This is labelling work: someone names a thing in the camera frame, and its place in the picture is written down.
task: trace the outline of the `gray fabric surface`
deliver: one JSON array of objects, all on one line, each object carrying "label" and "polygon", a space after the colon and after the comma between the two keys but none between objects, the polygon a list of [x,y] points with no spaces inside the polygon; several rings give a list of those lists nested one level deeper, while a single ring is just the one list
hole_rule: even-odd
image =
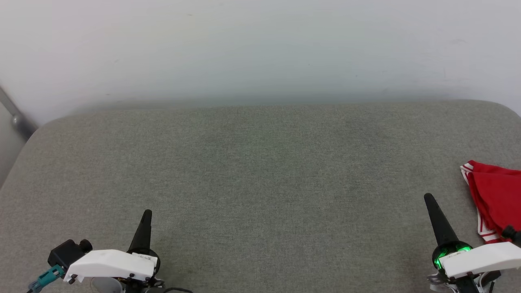
[{"label": "gray fabric surface", "polygon": [[[167,284],[217,292],[429,292],[423,194],[471,245],[459,166],[521,169],[521,119],[477,101],[123,111],[53,121],[0,191],[2,291],[66,239],[128,248],[144,209]],[[519,292],[509,271],[497,293]],[[55,282],[46,292],[91,292]]]}]

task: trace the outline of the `metal pole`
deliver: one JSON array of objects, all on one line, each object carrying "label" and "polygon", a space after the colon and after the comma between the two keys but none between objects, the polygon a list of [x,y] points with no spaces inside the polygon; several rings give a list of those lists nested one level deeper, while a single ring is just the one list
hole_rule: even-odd
[{"label": "metal pole", "polygon": [[11,113],[13,116],[11,122],[13,127],[25,138],[28,140],[31,135],[37,130],[37,127],[30,122],[27,118],[24,117],[22,112],[18,108],[16,108],[15,104],[11,101],[11,99],[7,96],[4,90],[0,87],[0,103],[4,105],[4,107]]}]

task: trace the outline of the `red fabric with white stripes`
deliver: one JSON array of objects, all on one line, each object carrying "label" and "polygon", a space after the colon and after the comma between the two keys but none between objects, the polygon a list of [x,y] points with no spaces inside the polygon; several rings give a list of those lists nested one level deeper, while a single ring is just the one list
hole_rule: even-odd
[{"label": "red fabric with white stripes", "polygon": [[478,234],[486,243],[504,241],[497,233],[521,229],[521,171],[469,161],[461,166],[478,209]]}]

